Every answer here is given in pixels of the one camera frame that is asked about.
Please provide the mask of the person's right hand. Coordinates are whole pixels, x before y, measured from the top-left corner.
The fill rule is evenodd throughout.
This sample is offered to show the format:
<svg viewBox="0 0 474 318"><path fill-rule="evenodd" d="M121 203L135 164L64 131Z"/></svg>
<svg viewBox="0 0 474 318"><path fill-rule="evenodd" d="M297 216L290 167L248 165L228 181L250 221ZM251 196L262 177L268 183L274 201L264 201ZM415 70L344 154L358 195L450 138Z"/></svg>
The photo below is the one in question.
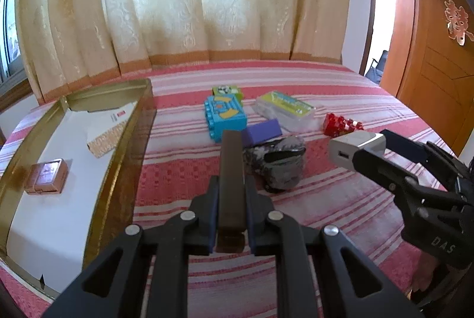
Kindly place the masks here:
<svg viewBox="0 0 474 318"><path fill-rule="evenodd" d="M448 266L434 256L421 252L417 267L411 278L409 297L415 304L438 300L450 281Z"/></svg>

